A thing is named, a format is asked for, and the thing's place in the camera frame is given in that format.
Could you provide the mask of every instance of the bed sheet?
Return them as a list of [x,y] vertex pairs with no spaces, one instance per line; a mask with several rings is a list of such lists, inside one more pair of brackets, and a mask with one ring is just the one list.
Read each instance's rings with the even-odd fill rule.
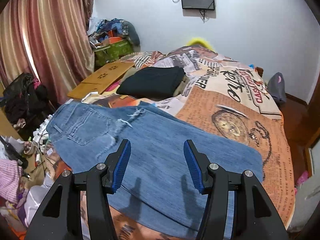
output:
[[[133,53],[119,61],[135,62],[138,69],[178,65],[184,68],[189,83],[181,95],[159,102],[117,95],[115,88],[88,97],[85,103],[114,108],[145,101],[204,131],[255,148],[264,160],[263,186],[285,227],[289,226],[295,202],[290,148],[282,114],[255,69],[200,46],[182,47],[166,56],[158,51]],[[58,163],[52,171],[58,177],[67,167],[57,153],[51,158]],[[87,223],[85,192],[81,194],[81,212]],[[177,239],[146,228],[113,208],[111,213],[117,233],[128,239]]]

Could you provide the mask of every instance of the ripped denim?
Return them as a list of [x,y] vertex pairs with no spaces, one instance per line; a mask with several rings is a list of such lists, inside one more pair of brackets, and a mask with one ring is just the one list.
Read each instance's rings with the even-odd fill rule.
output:
[[[259,152],[204,132],[150,104],[120,108],[71,103],[62,105],[47,126],[50,139],[74,173],[87,171],[115,152],[122,139],[131,156],[122,186],[108,195],[110,206],[164,234],[193,239],[207,196],[194,188],[183,155],[192,139],[211,162],[227,171],[251,170],[262,180]],[[231,237],[234,195],[229,194],[225,238]]]

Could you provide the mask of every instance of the silver screw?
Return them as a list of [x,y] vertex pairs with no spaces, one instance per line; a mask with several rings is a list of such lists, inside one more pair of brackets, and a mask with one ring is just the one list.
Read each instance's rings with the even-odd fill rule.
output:
[[244,174],[245,174],[246,176],[248,176],[248,177],[252,177],[252,176],[253,176],[253,172],[252,172],[252,171],[249,171],[249,170],[245,171]]
[[65,170],[62,172],[62,176],[63,177],[68,177],[70,175],[70,171],[69,170]]
[[106,167],[106,165],[104,163],[99,163],[99,164],[97,164],[96,167],[98,170],[103,170]]
[[209,165],[209,167],[210,167],[210,169],[212,169],[212,170],[217,170],[217,169],[219,168],[219,165],[218,165],[217,163],[211,163],[211,164]]

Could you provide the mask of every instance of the yellow round object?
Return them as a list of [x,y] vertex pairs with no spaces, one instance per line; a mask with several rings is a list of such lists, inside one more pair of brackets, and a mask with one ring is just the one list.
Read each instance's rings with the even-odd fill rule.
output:
[[187,43],[187,46],[192,46],[192,45],[200,45],[201,47],[214,51],[213,47],[211,47],[209,42],[207,42],[202,38],[193,38],[191,41]]

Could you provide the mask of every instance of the wooden floor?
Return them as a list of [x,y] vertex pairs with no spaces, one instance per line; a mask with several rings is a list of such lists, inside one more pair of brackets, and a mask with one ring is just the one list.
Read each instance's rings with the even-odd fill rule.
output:
[[284,132],[291,150],[294,182],[307,170],[307,163],[303,154],[306,133],[297,131],[298,126],[307,115],[306,106],[287,98],[286,104],[281,108],[284,116]]

